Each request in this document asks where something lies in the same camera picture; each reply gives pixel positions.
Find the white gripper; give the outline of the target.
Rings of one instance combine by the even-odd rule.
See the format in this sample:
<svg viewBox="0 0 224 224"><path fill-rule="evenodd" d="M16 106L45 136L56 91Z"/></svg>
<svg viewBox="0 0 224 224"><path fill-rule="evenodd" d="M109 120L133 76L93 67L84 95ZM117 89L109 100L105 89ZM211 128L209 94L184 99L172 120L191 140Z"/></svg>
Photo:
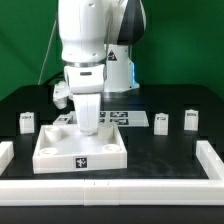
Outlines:
<svg viewBox="0 0 224 224"><path fill-rule="evenodd" d="M98 130L104 73L103 64L93 67L64 67L64 75L75 107L77 124L82 133L94 134Z"/></svg>

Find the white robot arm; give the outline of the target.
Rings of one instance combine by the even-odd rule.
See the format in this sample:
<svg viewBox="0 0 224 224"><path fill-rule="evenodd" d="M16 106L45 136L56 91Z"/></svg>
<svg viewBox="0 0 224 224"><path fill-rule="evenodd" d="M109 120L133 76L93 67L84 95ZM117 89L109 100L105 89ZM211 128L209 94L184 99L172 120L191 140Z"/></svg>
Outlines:
<svg viewBox="0 0 224 224"><path fill-rule="evenodd" d="M64 77L81 132L98 131L102 96L139 87L128 48L143 36L141 0L58 0Z"/></svg>

